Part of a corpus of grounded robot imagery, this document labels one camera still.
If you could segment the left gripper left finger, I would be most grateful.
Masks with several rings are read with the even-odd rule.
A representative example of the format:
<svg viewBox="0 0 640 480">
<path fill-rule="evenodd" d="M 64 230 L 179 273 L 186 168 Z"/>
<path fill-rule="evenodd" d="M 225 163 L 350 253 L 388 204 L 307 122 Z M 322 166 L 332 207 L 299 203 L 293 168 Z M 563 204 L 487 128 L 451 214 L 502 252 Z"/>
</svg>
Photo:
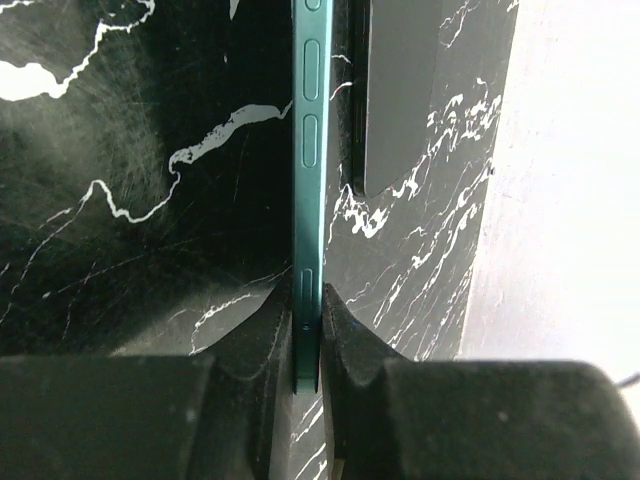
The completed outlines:
<svg viewBox="0 0 640 480">
<path fill-rule="evenodd" d="M 5 479 L 284 479 L 291 282 L 192 356 L 1 361 Z"/>
</svg>

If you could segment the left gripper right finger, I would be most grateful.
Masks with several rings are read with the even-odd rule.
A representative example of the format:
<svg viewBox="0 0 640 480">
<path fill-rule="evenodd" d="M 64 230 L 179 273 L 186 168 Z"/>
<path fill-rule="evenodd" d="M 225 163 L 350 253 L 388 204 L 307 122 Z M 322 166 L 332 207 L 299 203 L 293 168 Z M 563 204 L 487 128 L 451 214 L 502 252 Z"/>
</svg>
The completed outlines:
<svg viewBox="0 0 640 480">
<path fill-rule="evenodd" d="M 639 431 L 597 367 L 414 362 L 324 288 L 321 379 L 333 479 L 635 479 Z"/>
</svg>

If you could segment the black smartphone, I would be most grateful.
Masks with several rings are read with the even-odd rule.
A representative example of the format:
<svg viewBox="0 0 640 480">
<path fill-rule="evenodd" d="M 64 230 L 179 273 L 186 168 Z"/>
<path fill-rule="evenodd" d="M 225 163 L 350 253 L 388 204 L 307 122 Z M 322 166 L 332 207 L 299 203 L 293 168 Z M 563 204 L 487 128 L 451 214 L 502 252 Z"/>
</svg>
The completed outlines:
<svg viewBox="0 0 640 480">
<path fill-rule="evenodd" d="M 373 198 L 419 160 L 443 3 L 352 3 L 352 188 Z"/>
</svg>

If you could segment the dark teal smartphone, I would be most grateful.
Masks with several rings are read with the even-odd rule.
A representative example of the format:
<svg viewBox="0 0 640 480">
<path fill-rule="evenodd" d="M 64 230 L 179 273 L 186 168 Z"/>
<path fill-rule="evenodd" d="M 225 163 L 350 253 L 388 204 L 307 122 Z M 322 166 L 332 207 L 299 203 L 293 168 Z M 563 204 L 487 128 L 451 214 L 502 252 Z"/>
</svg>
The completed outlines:
<svg viewBox="0 0 640 480">
<path fill-rule="evenodd" d="M 319 385 L 334 2 L 292 3 L 294 392 Z"/>
</svg>

